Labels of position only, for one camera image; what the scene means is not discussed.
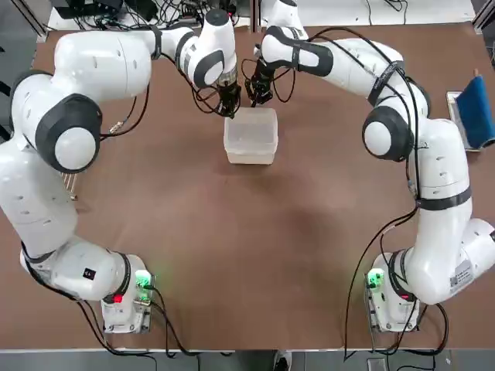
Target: white wall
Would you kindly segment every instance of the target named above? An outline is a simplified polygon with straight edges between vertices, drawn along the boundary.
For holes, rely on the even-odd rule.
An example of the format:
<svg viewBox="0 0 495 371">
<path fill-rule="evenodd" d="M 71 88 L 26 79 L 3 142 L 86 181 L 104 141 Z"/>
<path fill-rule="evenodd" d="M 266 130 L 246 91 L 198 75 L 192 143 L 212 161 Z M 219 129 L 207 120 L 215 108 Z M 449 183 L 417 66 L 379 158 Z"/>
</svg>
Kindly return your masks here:
<svg viewBox="0 0 495 371">
<path fill-rule="evenodd" d="M 405 5 L 397 13 L 384 0 L 368 0 L 374 25 L 404 22 Z M 267 18 L 275 0 L 262 0 L 261 16 Z M 366 0 L 298 0 L 299 16 L 304 26 L 368 25 Z M 466 22 L 474 18 L 470 0 L 408 0 L 408 24 Z"/>
</svg>

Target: power cable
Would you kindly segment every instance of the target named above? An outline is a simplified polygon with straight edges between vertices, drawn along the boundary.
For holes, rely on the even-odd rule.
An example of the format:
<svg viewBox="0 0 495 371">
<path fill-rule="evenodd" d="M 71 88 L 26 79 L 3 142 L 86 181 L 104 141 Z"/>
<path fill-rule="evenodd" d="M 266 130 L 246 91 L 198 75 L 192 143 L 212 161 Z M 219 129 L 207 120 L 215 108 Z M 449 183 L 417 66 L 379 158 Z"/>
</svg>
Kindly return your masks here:
<svg viewBox="0 0 495 371">
<path fill-rule="evenodd" d="M 138 117 L 138 120 L 136 120 L 136 122 L 133 125 L 131 125 L 128 129 L 125 129 L 123 131 L 117 131 L 117 132 L 108 133 L 108 134 L 100 134 L 100 140 L 104 141 L 104 140 L 107 140 L 108 138 L 120 137 L 121 135 L 127 134 L 128 132 L 136 129 L 138 127 L 138 125 L 141 123 L 142 118 L 145 116 L 146 108 L 148 107 L 148 99 L 149 99 L 149 84 L 148 84 L 148 87 L 146 87 L 145 103 L 143 104 L 143 107 L 142 107 L 141 113 Z M 134 110 L 134 106 L 135 106 L 135 101 L 132 105 L 131 111 L 129 112 L 128 116 L 125 118 L 123 123 L 125 123 L 129 119 L 129 117 L 131 116 L 132 111 Z"/>
</svg>

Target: shoe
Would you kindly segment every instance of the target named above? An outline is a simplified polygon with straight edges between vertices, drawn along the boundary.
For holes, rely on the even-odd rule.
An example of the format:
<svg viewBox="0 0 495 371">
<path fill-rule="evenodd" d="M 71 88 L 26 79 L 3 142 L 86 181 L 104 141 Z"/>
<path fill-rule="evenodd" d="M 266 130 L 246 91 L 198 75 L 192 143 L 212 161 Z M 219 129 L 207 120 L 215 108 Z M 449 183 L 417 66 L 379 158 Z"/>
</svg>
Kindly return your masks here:
<svg viewBox="0 0 495 371">
<path fill-rule="evenodd" d="M 292 353 L 285 350 L 278 350 L 275 353 L 273 371 L 290 371 L 292 365 Z"/>
</svg>

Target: sticker label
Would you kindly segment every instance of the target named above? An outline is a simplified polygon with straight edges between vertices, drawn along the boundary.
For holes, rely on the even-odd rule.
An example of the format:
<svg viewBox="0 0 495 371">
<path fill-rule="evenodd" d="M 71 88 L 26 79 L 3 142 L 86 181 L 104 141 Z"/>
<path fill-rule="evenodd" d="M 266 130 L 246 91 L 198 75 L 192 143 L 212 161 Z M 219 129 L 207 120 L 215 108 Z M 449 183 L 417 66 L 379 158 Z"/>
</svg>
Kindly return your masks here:
<svg viewBox="0 0 495 371">
<path fill-rule="evenodd" d="M 457 266 L 454 276 L 450 278 L 450 293 L 459 291 L 472 280 L 473 265 L 470 260 L 465 260 Z"/>
<path fill-rule="evenodd" d="M 94 280 L 94 275 L 96 274 L 96 271 L 93 271 L 90 268 L 85 268 L 83 272 L 83 277 L 87 278 L 88 280 Z"/>
</svg>

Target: green led light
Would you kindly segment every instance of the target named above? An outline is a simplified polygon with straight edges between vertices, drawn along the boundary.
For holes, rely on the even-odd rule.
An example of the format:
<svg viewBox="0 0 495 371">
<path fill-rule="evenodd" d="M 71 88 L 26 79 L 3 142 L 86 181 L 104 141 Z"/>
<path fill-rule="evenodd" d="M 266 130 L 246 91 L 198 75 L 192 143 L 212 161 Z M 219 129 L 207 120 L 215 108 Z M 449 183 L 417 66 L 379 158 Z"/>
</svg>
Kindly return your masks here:
<svg viewBox="0 0 495 371">
<path fill-rule="evenodd" d="M 384 282 L 384 271 L 380 268 L 373 268 L 368 272 L 367 284 L 370 288 L 379 288 Z"/>
<path fill-rule="evenodd" d="M 152 283 L 152 276 L 148 271 L 136 271 L 136 284 L 138 286 L 147 286 Z"/>
</svg>

